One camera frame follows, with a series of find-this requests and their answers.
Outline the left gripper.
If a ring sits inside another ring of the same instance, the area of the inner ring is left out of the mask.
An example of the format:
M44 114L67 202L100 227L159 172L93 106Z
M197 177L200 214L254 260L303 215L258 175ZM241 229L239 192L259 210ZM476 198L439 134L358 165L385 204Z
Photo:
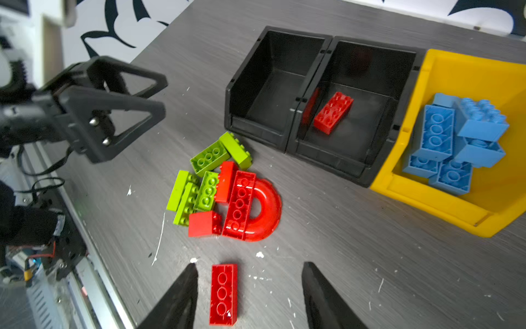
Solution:
M45 111L32 101L36 92L27 82L23 60L9 43L1 41L10 77L1 83L1 155L27 143L56 143L56 132ZM146 89L130 93L124 75L151 80ZM92 163L114 159L125 148L160 123L164 104L150 99L168 86L167 77L109 56L97 56L61 71L41 88L42 107L62 107L60 131L70 146Z

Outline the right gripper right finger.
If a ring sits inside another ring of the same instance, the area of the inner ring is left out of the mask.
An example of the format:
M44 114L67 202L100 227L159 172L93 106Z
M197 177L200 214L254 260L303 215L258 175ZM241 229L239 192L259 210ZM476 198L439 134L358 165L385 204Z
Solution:
M313 262L301 273L309 328L367 328Z

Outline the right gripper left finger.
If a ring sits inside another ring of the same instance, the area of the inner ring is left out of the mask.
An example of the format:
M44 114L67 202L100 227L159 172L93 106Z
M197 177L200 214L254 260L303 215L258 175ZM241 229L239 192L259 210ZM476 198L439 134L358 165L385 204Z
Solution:
M193 328L198 277L196 264L188 264L138 328Z

